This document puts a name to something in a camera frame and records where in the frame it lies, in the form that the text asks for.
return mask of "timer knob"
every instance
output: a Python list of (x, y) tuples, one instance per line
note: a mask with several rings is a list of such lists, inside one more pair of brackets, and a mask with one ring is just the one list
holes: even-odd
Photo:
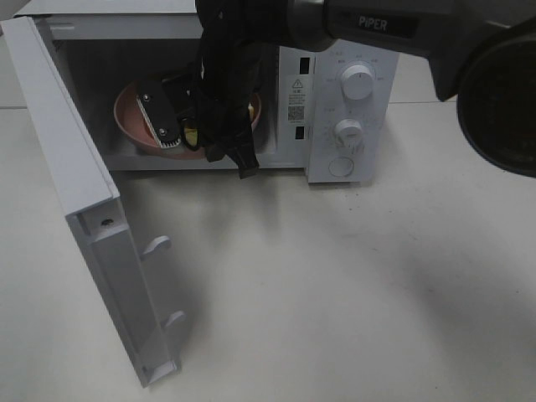
[(338, 147), (356, 147), (363, 141), (361, 123), (354, 119), (340, 121), (333, 129), (333, 134)]
[(348, 67), (341, 75), (344, 95), (353, 101), (365, 99), (374, 90), (374, 78), (373, 70), (365, 64)]

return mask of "qr code label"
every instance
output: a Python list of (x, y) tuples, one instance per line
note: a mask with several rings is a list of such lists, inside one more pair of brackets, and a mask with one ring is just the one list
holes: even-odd
[(289, 106), (288, 107), (288, 121), (304, 121), (305, 120), (305, 106)]

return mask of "microwave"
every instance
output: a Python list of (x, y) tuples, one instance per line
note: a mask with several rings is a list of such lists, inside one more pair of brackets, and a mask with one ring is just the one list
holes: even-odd
[[(194, 0), (32, 0), (2, 28), (64, 216), (148, 386), (178, 369), (168, 332), (188, 312), (177, 306), (162, 320), (155, 311), (144, 261), (171, 240), (135, 244), (110, 171), (235, 165), (145, 153), (121, 132), (114, 105), (131, 82), (194, 60), (202, 33)], [(317, 54), (266, 45), (260, 168), (302, 169), (309, 183), (368, 181), (397, 62), (395, 52), (342, 40)]]

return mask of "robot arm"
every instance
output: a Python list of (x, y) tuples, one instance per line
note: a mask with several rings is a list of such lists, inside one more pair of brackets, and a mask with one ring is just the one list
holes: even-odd
[(461, 128), (475, 149), (500, 168), (536, 177), (534, 3), (197, 0), (197, 7), (205, 30), (196, 104), (207, 112), (214, 98), (222, 105), (209, 126), (209, 114), (198, 113), (200, 133), (237, 162), (242, 177), (258, 167), (244, 110), (259, 43), (320, 51), (335, 39), (427, 58), (438, 98), (458, 94)]

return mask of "white table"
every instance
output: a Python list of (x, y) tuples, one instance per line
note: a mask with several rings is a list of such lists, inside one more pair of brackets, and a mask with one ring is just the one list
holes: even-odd
[(535, 400), (536, 182), (484, 162), (416, 74), (400, 70), (369, 187), (115, 176), (139, 244), (175, 242), (150, 280), (188, 306), (183, 371), (149, 389), (28, 113), (1, 110), (0, 400)]

